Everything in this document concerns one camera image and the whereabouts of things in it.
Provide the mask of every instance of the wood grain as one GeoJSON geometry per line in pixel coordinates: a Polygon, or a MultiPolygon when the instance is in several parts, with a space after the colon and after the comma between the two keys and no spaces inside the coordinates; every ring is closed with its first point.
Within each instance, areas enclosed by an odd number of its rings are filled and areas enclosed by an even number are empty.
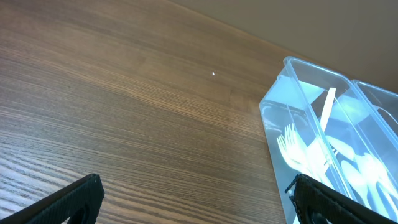
{"type": "Polygon", "coordinates": [[[0,218],[94,172],[98,223],[284,223],[258,103],[291,54],[167,1],[0,1],[0,218]]]}

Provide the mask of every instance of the white plastic fork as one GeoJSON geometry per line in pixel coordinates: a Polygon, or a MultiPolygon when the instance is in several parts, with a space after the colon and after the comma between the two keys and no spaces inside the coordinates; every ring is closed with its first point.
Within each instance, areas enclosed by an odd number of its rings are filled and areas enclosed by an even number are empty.
{"type": "Polygon", "coordinates": [[[277,142],[278,142],[280,153],[282,154],[284,161],[287,163],[287,165],[289,167],[299,171],[302,174],[307,174],[310,177],[313,176],[305,164],[301,164],[301,163],[293,160],[292,158],[290,158],[289,153],[287,152],[285,137],[283,137],[283,135],[280,135],[277,137],[277,142]]]}
{"type": "Polygon", "coordinates": [[[289,124],[285,127],[285,141],[289,156],[301,164],[307,164],[305,154],[297,139],[294,124],[289,124]]]}

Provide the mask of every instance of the wooden table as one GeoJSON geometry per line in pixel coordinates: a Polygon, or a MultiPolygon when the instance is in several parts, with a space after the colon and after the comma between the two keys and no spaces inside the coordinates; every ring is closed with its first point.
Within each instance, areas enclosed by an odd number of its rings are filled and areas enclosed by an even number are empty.
{"type": "Polygon", "coordinates": [[[98,223],[284,223],[258,104],[287,55],[167,1],[0,1],[0,218],[97,173],[98,223]]]}

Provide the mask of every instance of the white stick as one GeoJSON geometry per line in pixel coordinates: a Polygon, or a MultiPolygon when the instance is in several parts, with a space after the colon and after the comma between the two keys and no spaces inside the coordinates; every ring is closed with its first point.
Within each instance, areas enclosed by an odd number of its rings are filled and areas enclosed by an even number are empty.
{"type": "Polygon", "coordinates": [[[322,131],[325,131],[326,125],[328,124],[328,120],[331,113],[331,108],[333,107],[333,101],[335,100],[336,88],[330,88],[328,95],[326,96],[325,105],[323,106],[320,126],[322,131]]]}

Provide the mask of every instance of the plastic container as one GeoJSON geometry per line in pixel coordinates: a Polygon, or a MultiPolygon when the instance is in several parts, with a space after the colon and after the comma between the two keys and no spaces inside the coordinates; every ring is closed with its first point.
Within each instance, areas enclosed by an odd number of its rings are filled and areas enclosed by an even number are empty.
{"type": "Polygon", "coordinates": [[[296,215],[284,190],[300,173],[396,221],[398,195],[391,192],[397,185],[391,174],[397,168],[392,162],[398,159],[397,136],[376,114],[384,107],[376,105],[375,110],[366,99],[367,93],[375,93],[363,91],[363,83],[354,85],[343,75],[297,58],[287,57],[284,63],[259,106],[287,223],[293,223],[296,215]],[[330,88],[336,88],[336,95],[322,131],[319,120],[330,88]],[[296,144],[288,144],[288,139],[296,144]],[[391,156],[388,162],[385,155],[391,156]],[[377,169],[365,169],[372,166],[377,169]],[[379,171],[390,180],[387,194],[376,180],[379,171]],[[362,178],[364,185],[353,183],[355,178],[362,178]]]}

